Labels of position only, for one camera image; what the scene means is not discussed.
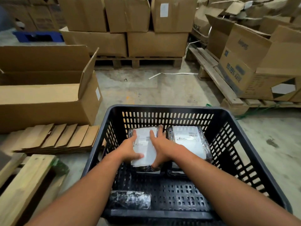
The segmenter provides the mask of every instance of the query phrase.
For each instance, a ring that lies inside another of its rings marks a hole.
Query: concrete floor
[[[64,43],[20,44],[11,30],[0,32],[3,45],[54,45]],[[180,70],[164,72],[197,73],[194,64],[183,61]],[[101,124],[108,107],[114,104],[218,106],[223,95],[212,81],[199,81],[194,75],[163,75],[148,78],[159,70],[96,71],[103,101],[95,124]],[[274,109],[238,121],[262,160],[272,173],[294,214],[301,219],[301,113],[298,109]],[[246,155],[238,152],[243,161]],[[70,168],[61,193],[81,176],[88,154],[60,155]]]

